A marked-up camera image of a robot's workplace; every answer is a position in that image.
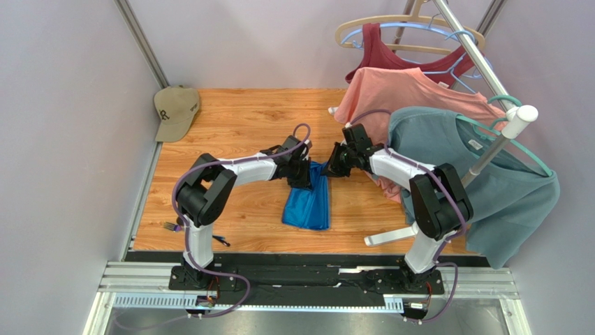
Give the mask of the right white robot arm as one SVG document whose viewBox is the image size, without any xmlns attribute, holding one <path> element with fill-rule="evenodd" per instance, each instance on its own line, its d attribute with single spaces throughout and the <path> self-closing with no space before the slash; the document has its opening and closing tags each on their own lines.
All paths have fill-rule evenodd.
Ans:
<svg viewBox="0 0 595 335">
<path fill-rule="evenodd" d="M 410 273 L 431 271 L 447 241 L 464 233 L 473 207 L 456 169 L 414 161 L 383 145 L 362 148 L 336 142 L 323 174 L 348 177 L 353 168 L 406 189 L 413 205 L 415 241 L 404 259 Z"/>
</svg>

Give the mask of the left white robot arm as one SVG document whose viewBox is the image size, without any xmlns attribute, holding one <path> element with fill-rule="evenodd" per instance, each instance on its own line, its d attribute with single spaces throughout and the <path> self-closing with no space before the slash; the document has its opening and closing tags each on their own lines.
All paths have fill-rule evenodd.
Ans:
<svg viewBox="0 0 595 335">
<path fill-rule="evenodd" d="M 292 188 L 311 188 L 307 154 L 260 152 L 235 160 L 201 155 L 172 192 L 172 205 L 184 224 L 183 266 L 196 275 L 238 275 L 209 270 L 214 260 L 213 224 L 223 213 L 234 187 L 286 179 Z"/>
</svg>

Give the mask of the blue cloth napkin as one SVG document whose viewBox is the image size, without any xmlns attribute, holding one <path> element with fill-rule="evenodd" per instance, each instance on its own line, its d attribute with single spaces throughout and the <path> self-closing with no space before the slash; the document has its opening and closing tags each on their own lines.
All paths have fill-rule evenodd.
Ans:
<svg viewBox="0 0 595 335">
<path fill-rule="evenodd" d="M 281 222 L 305 230 L 330 229 L 330 190 L 323 174 L 327 162 L 312 162 L 309 169 L 311 190 L 293 188 L 286 201 Z"/>
</svg>

